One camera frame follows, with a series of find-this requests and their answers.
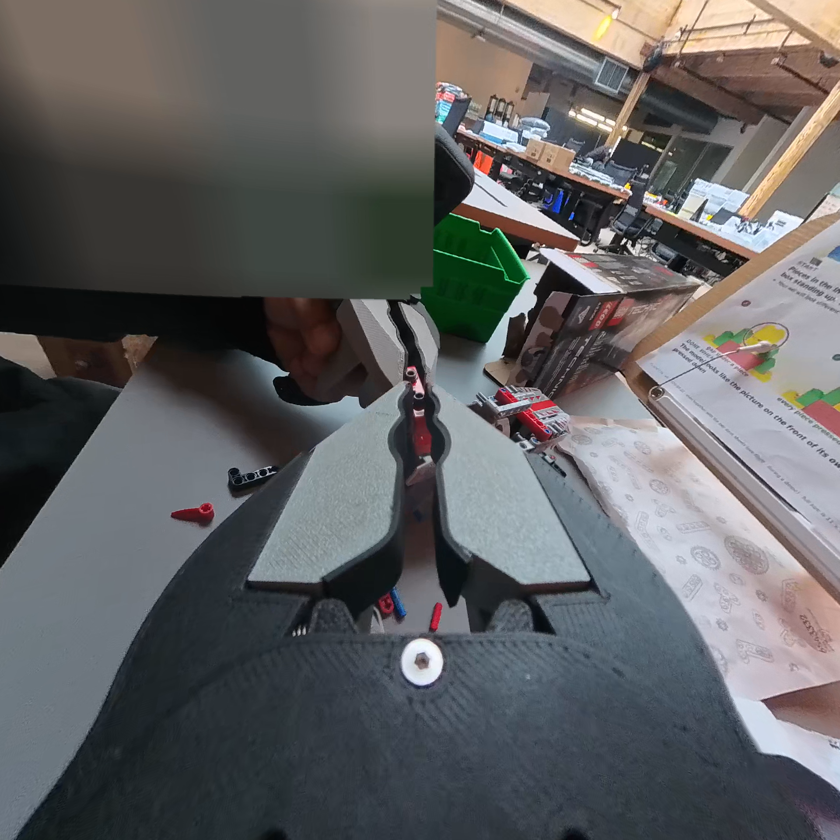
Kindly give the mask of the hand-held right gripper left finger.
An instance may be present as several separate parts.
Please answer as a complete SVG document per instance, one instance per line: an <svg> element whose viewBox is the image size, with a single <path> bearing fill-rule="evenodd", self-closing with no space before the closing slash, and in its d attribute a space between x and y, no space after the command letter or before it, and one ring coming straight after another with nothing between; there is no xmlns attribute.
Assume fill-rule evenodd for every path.
<svg viewBox="0 0 840 840"><path fill-rule="evenodd" d="M358 616L398 582L410 402L403 382L311 451L256 556L249 586L338 600Z"/></svg>

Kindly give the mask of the black angled lego beam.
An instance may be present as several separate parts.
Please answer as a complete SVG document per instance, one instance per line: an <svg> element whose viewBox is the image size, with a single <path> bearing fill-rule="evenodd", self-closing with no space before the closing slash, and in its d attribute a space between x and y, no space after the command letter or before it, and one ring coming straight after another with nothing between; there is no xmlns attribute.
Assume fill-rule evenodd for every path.
<svg viewBox="0 0 840 840"><path fill-rule="evenodd" d="M247 471L232 467L227 471L227 488L232 494L240 496L264 486L279 472L280 468L277 465Z"/></svg>

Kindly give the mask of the silver air duct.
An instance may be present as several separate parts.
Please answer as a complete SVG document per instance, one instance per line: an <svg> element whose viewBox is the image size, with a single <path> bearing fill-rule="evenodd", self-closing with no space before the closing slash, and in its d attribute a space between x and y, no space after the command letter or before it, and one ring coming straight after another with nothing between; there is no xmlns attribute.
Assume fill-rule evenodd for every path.
<svg viewBox="0 0 840 840"><path fill-rule="evenodd" d="M639 71L505 2L438 1L437 15L587 88L628 92Z"/></svg>

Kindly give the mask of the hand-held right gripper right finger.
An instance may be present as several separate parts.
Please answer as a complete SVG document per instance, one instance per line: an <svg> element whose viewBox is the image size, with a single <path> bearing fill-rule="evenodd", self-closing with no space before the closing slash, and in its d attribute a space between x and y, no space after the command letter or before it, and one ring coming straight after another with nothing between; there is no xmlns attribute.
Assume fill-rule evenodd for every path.
<svg viewBox="0 0 840 840"><path fill-rule="evenodd" d="M592 577L528 455L431 390L437 577L449 606L584 592Z"/></svg>

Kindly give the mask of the green plastic bin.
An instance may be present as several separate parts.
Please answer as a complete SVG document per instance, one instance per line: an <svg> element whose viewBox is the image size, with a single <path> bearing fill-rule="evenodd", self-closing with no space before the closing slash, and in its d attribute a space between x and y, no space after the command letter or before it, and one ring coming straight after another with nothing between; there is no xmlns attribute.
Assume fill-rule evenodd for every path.
<svg viewBox="0 0 840 840"><path fill-rule="evenodd" d="M433 281L421 301L440 333L487 343L528 278L502 231L451 213L435 227Z"/></svg>

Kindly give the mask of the grey red lego vehicle model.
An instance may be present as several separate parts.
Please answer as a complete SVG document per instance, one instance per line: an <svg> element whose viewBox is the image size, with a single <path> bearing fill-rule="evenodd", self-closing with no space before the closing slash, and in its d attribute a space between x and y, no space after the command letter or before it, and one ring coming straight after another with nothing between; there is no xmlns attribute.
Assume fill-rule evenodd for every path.
<svg viewBox="0 0 840 840"><path fill-rule="evenodd" d="M494 395L478 393L468 408L528 453L541 455L570 432L569 415L535 387L506 385Z"/></svg>

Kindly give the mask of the black lego set box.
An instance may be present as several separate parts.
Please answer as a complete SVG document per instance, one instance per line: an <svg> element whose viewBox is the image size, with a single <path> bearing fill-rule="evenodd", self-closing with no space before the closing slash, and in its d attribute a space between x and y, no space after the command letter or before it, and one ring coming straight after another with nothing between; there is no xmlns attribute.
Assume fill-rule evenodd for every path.
<svg viewBox="0 0 840 840"><path fill-rule="evenodd" d="M651 259L541 248L535 305L509 321L512 350L486 366L500 385L562 396L623 371L636 347L702 284Z"/></svg>

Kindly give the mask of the person's left forearm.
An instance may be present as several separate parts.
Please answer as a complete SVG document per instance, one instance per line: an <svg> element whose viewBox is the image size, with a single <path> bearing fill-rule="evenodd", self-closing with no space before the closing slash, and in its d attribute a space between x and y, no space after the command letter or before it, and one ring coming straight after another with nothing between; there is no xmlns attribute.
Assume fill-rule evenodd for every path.
<svg viewBox="0 0 840 840"><path fill-rule="evenodd" d="M280 366L256 297L2 285L1 330L104 343L148 335L199 350L240 350Z"/></svg>

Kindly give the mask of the black chair back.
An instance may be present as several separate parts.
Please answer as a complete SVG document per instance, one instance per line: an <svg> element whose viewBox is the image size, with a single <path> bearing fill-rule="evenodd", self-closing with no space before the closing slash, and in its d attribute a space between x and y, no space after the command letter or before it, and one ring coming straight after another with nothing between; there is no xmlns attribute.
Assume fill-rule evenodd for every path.
<svg viewBox="0 0 840 840"><path fill-rule="evenodd" d="M434 124L434 226L453 213L469 196L475 170L469 157L443 125Z"/></svg>

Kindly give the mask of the person's left hand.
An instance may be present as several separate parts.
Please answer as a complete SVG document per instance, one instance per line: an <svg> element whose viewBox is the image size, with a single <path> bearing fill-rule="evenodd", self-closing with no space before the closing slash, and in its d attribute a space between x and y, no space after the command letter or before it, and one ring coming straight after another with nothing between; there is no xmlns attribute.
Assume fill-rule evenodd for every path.
<svg viewBox="0 0 840 840"><path fill-rule="evenodd" d="M277 365L316 400L315 406L337 403L320 402L315 398L314 388L341 341L336 316L340 300L266 297L262 303L266 335Z"/></svg>

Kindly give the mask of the red lego assembly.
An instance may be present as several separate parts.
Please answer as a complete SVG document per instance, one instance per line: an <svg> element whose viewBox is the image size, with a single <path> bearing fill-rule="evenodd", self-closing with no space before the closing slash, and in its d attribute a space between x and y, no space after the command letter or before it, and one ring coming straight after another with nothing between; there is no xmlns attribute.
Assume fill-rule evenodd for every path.
<svg viewBox="0 0 840 840"><path fill-rule="evenodd" d="M408 365L405 381L411 387L406 416L415 459L426 463L432 459L432 435L427 425L427 389L421 373L415 365Z"/></svg>

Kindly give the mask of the grey wood-edged table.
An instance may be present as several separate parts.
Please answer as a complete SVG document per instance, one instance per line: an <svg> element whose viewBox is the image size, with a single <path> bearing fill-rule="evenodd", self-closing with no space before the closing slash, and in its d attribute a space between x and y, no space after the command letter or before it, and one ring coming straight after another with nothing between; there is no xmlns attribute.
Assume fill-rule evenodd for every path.
<svg viewBox="0 0 840 840"><path fill-rule="evenodd" d="M574 252L580 240L565 227L543 215L482 171L474 170L475 182L455 215L477 222L489 230L499 229L510 241Z"/></svg>

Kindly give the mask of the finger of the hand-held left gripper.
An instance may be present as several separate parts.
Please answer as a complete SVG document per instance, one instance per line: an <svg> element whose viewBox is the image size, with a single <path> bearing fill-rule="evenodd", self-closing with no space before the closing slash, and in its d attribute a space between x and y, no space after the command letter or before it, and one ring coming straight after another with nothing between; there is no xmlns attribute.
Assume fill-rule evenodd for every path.
<svg viewBox="0 0 840 840"><path fill-rule="evenodd" d="M403 316L410 336L410 355L417 362L426 386L436 380L440 335L431 315L420 300L403 303Z"/></svg>
<svg viewBox="0 0 840 840"><path fill-rule="evenodd" d="M336 311L338 349L318 376L315 398L335 403L354 396L372 404L403 381L406 350L385 300L343 300Z"/></svg>

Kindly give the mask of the black office chair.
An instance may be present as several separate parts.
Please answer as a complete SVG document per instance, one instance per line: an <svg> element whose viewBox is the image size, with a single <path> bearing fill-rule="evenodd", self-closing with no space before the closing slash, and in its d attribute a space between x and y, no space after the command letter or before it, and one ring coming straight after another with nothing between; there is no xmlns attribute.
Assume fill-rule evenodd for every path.
<svg viewBox="0 0 840 840"><path fill-rule="evenodd" d="M640 175L631 181L631 192L622 210L610 224L613 237L605 251L629 255L637 241L646 232L652 218L646 215L644 198L648 188L648 176Z"/></svg>

